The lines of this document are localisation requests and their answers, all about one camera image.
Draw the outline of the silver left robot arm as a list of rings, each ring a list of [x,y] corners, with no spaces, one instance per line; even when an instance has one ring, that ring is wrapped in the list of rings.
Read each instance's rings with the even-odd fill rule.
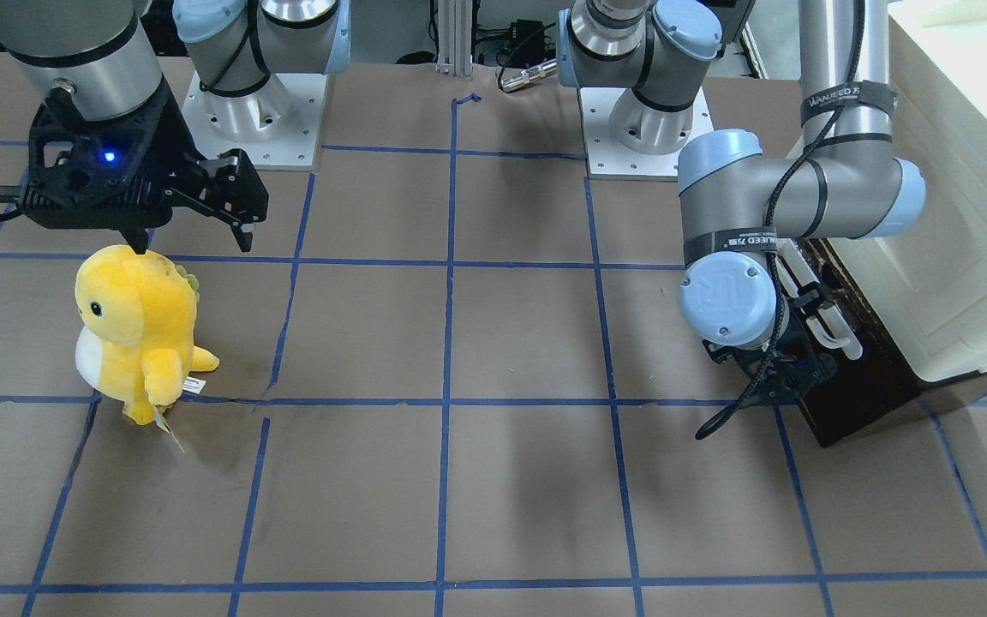
[[[782,242],[892,236],[919,218],[919,168],[895,157],[885,1],[800,3],[799,122],[791,158],[745,129],[690,137],[709,63],[748,1],[576,1],[559,13],[566,87],[619,87],[628,148],[677,153],[686,275],[683,319],[713,350],[752,360],[737,409],[800,398],[830,378],[813,355],[787,359],[798,308],[782,289]]]

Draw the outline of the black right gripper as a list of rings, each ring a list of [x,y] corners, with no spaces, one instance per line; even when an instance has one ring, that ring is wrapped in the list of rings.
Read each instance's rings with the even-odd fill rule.
[[[51,87],[30,128],[30,167],[17,210],[46,228],[120,231],[144,255],[173,207],[219,219],[243,253],[266,221],[269,192],[240,148],[205,159],[161,79],[125,116],[87,121],[65,87]]]

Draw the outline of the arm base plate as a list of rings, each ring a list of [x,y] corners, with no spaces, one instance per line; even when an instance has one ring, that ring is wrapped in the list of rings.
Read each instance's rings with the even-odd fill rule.
[[[678,112],[648,108],[628,87],[581,87],[578,94],[592,179],[677,181],[682,148],[714,129],[702,89]]]
[[[189,83],[182,116],[203,155],[242,149],[259,171],[310,171],[316,165],[329,78],[275,74],[260,90],[220,97]]]

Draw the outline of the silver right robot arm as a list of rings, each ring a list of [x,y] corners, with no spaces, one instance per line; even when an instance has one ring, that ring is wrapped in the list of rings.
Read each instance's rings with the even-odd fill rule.
[[[136,253],[191,208],[241,251],[266,221],[264,167],[308,168],[325,78],[351,60],[348,1],[176,1],[196,81],[176,100],[133,1],[0,1],[0,42],[42,95],[27,182],[0,203]]]

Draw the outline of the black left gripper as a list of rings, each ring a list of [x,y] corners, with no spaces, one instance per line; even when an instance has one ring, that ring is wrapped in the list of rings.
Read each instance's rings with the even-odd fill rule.
[[[815,351],[808,335],[805,320],[812,316],[811,308],[791,305],[791,317],[784,328],[775,350],[771,354],[760,350],[721,346],[703,340],[703,347],[710,359],[718,364],[730,356],[748,378],[755,376],[761,361],[767,361],[768,370],[759,386],[739,407],[769,406],[787,401],[799,401],[811,389],[833,379],[838,364],[834,356]]]

